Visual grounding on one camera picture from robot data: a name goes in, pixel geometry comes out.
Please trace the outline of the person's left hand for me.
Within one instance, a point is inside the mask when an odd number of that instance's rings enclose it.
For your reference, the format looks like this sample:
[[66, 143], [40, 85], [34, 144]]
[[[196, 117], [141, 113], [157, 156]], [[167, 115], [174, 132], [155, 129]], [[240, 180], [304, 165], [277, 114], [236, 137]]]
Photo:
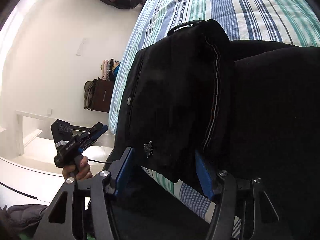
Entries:
[[88, 164], [88, 158], [84, 156], [80, 161], [79, 167], [76, 165], [67, 165], [63, 167], [62, 175], [64, 179], [71, 177], [76, 168], [78, 169], [78, 173], [75, 175], [76, 180], [86, 180], [93, 177], [91, 167]]

